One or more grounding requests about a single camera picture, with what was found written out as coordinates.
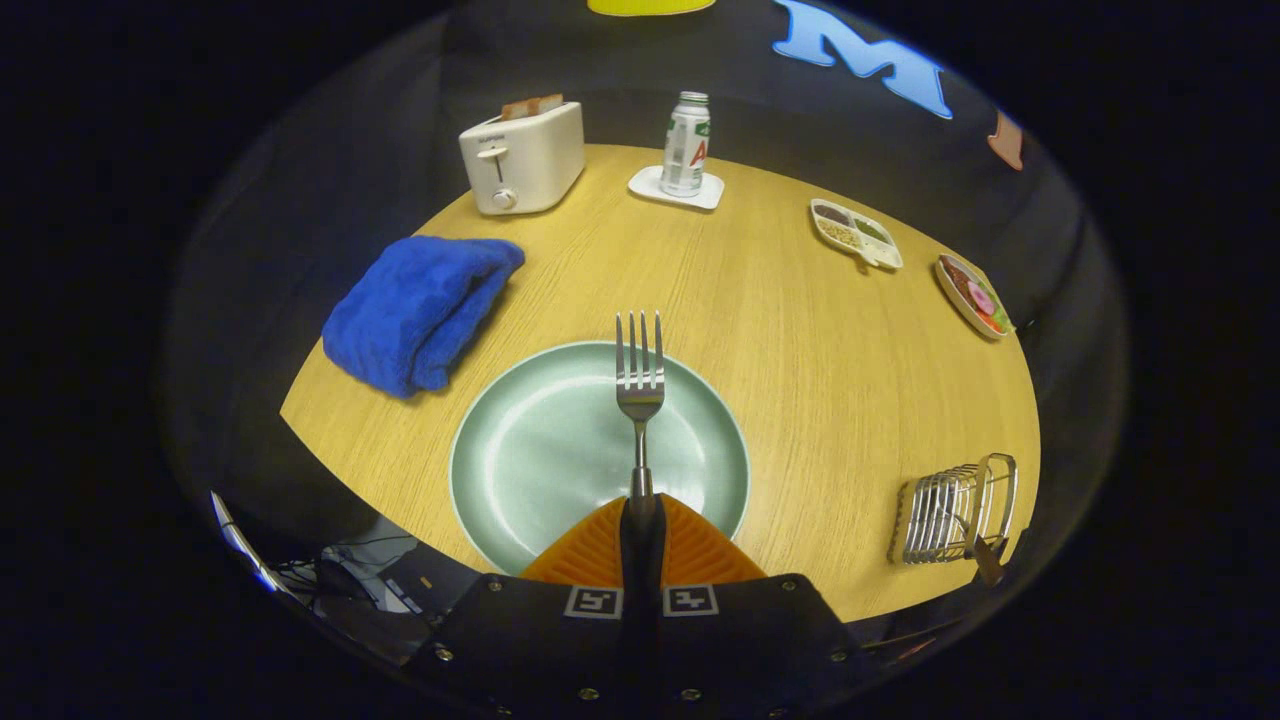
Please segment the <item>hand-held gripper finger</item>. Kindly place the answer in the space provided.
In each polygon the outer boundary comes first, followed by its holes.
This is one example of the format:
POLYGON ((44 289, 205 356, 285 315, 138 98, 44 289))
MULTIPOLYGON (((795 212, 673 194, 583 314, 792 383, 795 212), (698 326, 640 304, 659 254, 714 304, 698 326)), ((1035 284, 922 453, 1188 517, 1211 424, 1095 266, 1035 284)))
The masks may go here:
POLYGON ((625 498, 586 515, 518 577, 486 574, 425 644, 425 682, 470 717, 622 717, 643 537, 625 498))
POLYGON ((641 523, 641 714, 814 717, 867 655, 801 574, 768 575, 669 496, 641 523))

